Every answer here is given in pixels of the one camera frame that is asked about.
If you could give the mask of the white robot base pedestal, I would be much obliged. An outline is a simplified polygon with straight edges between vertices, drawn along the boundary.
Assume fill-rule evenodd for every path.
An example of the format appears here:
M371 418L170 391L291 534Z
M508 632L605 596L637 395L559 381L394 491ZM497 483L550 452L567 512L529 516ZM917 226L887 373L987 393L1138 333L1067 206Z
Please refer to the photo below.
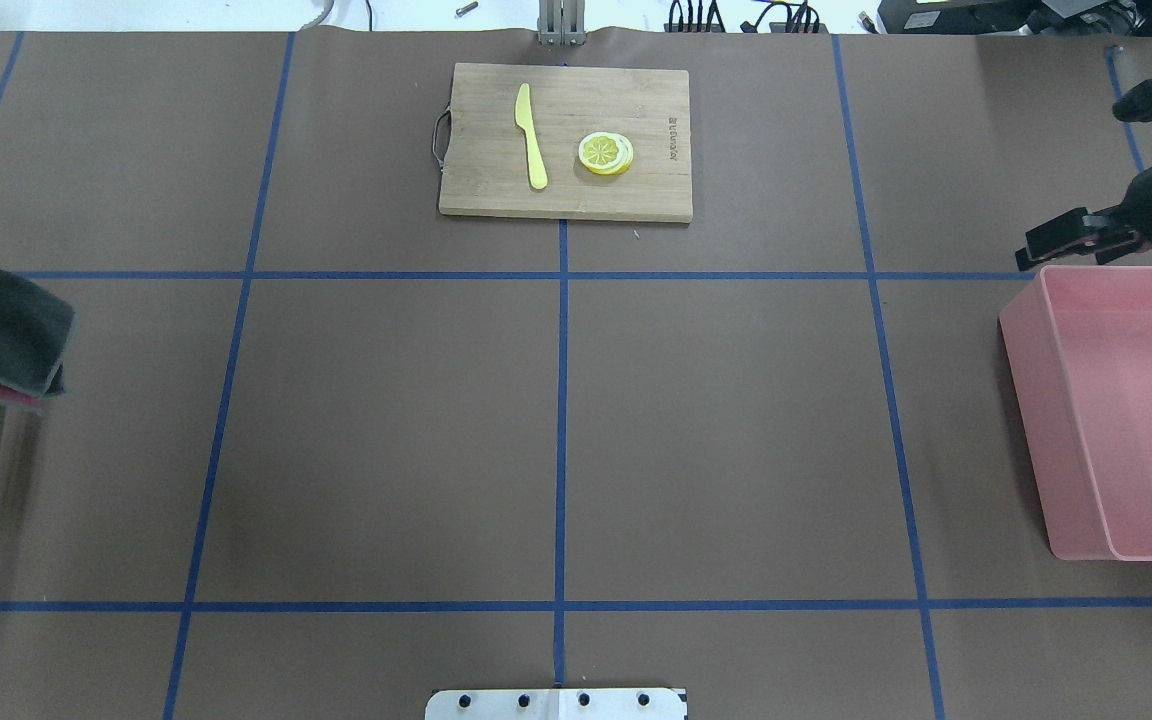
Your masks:
M685 691L647 688L463 689L438 691L425 719L687 719Z

